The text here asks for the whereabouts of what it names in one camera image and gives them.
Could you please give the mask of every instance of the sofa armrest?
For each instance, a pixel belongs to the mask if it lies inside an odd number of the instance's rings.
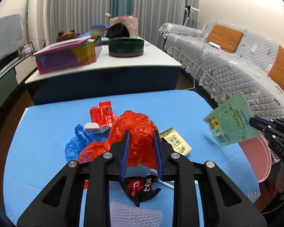
[[[177,25],[177,24],[171,24],[171,23],[165,23],[159,29],[159,34],[163,36],[164,38],[167,38],[167,36],[171,33],[176,33],[180,35],[188,35],[192,37],[202,36],[202,31],[198,29],[187,27],[187,26],[182,26],[182,25]]]

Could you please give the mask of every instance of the blue plastic bag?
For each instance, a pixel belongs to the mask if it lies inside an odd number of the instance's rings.
[[[73,137],[65,146],[66,161],[76,160],[81,154],[82,150],[92,142],[105,142],[108,138],[109,132],[102,134],[88,134],[82,125],[75,127],[75,137]]]

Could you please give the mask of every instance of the white power strip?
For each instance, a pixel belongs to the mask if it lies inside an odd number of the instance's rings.
[[[215,43],[213,43],[213,42],[209,42],[209,45],[211,46],[211,47],[214,47],[214,48],[216,48],[216,49],[221,49],[221,47],[220,47],[220,45],[217,45],[217,44],[215,44]]]

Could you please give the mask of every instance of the dark wood floor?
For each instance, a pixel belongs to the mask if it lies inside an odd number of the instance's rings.
[[[176,88],[187,89],[192,87],[193,79],[185,72],[181,71]],[[206,94],[204,89],[196,87],[193,91],[196,91],[200,96],[205,98],[212,108],[217,107],[215,101],[211,99],[208,94]],[[0,207],[2,209],[4,209],[3,172],[8,149],[25,108],[33,105],[34,103],[25,85],[23,84],[23,86],[17,91],[16,94],[14,94],[13,98],[2,110],[2,114],[0,115]],[[259,210],[263,210],[271,201],[269,194],[265,190],[265,187],[261,186],[261,192],[262,196],[256,204]]]

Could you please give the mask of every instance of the coffee table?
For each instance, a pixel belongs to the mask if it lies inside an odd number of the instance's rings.
[[[181,64],[145,41],[144,54],[117,58],[108,45],[95,63],[40,74],[36,70],[25,84],[36,105],[97,96],[175,89]]]
[[[66,164],[64,149],[75,136],[77,124],[90,122],[89,109],[110,100],[115,114],[126,110],[144,113],[159,132],[174,127],[190,144],[188,158],[197,163],[214,161],[255,202],[260,195],[254,172],[238,144],[219,147],[203,121],[212,108],[193,91],[169,90],[90,98],[30,107],[20,122],[8,151],[5,164],[3,195],[7,215],[16,222],[43,187]],[[146,176],[143,166],[128,167],[126,176]],[[161,192],[140,208],[162,212],[161,225],[172,225],[173,190],[155,183]],[[200,195],[200,221],[203,222]],[[110,182],[110,202],[134,206],[118,182]],[[83,223],[84,204],[81,209]]]

